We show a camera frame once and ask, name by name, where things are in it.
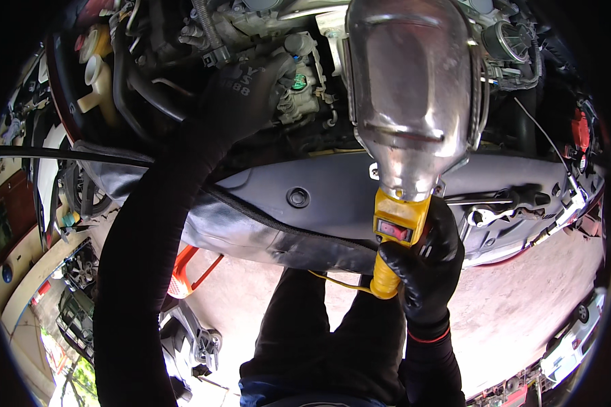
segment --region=black glove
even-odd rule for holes
[[[201,97],[201,119],[231,142],[240,141],[272,118],[295,74],[294,59],[286,53],[229,64],[210,79]]]
[[[464,261],[455,217],[443,199],[432,197],[426,223],[430,230],[422,240],[427,257],[419,255],[421,245],[406,248],[386,241],[378,247],[384,262],[405,287],[403,308],[408,330],[424,340],[438,338],[448,330],[448,301],[457,288]]]

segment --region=concrete floor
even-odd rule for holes
[[[116,212],[93,229],[98,252]],[[469,268],[459,280],[449,309],[453,346],[466,396],[506,380],[538,360],[548,339],[592,289],[603,255],[599,238],[560,232],[512,263]],[[200,250],[187,265],[196,281],[218,256]],[[238,368],[253,356],[262,315],[283,268],[226,256],[186,301],[205,328],[223,336],[220,370],[213,383],[191,383],[190,405],[239,405]],[[358,275],[334,278],[357,283]],[[326,283],[326,309],[334,330],[348,311],[355,291]]]

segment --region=black sleeve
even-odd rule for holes
[[[158,314],[181,232],[199,188],[230,143],[184,122],[173,147],[122,206],[99,262],[93,316],[95,379],[102,406],[175,406]]]
[[[418,342],[408,331],[399,375],[412,406],[466,405],[450,331],[433,343]]]

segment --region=yellow cable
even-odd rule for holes
[[[334,280],[330,277],[326,277],[325,275],[317,274],[312,270],[308,270],[308,271],[311,272],[313,275],[316,275],[319,278],[323,278],[324,280],[328,280],[328,281],[331,281],[332,283],[339,284],[342,287],[346,287],[348,289],[353,289],[353,290],[358,290],[358,291],[364,291],[364,292],[368,292],[371,295],[374,295],[370,289],[366,287],[362,287],[361,285],[351,285],[351,284],[343,283],[341,281]]]

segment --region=white car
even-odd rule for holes
[[[546,356],[541,359],[541,372],[554,388],[584,360],[597,337],[607,289],[598,287],[575,309],[574,322],[559,338],[551,339]]]

